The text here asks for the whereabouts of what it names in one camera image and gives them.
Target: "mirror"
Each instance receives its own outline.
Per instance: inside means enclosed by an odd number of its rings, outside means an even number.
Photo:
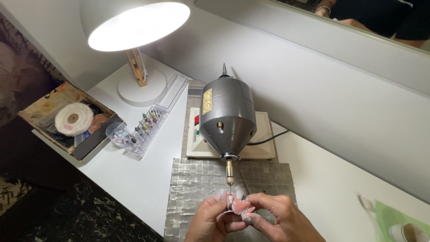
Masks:
[[[272,0],[430,52],[430,0]]]

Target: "clear plastic box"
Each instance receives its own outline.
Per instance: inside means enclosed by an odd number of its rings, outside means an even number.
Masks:
[[[188,77],[175,73],[155,101],[155,106],[170,113],[188,84]]]
[[[134,153],[141,159],[166,118],[165,110],[152,106],[134,130],[130,131],[125,122],[113,123],[106,129],[106,136],[116,146]]]

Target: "lamp base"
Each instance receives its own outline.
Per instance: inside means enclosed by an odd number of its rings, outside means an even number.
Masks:
[[[148,70],[145,87],[139,86],[132,71],[129,74],[118,82],[118,93],[126,103],[132,106],[147,107],[153,105],[166,87],[166,78],[158,70],[153,69],[151,73]]]

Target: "white desk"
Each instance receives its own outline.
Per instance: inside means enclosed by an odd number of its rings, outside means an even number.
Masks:
[[[157,68],[167,80],[175,73],[152,58],[146,56],[145,59],[147,66]],[[130,106],[118,96],[117,83],[125,75],[132,75],[128,65],[104,79],[88,94],[116,111],[133,127],[149,108]],[[173,158],[181,156],[186,101],[187,89],[140,161],[124,156],[123,150],[112,143],[87,165],[82,166],[68,159],[161,235],[164,232]],[[285,130],[277,124],[272,125],[274,133]],[[358,202],[358,192],[430,224],[430,205],[294,133],[284,134],[275,141],[279,161],[290,164],[299,208],[328,242],[375,240],[372,224]],[[55,145],[49,145],[61,151]]]

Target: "desk lamp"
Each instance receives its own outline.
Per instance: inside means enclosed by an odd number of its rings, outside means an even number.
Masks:
[[[134,75],[130,72],[119,80],[118,92],[126,103],[137,107],[154,104],[166,78],[155,69],[147,72],[142,56],[139,61],[133,48],[172,33],[189,15],[190,9],[180,0],[82,0],[80,4],[89,46],[100,51],[126,51]]]

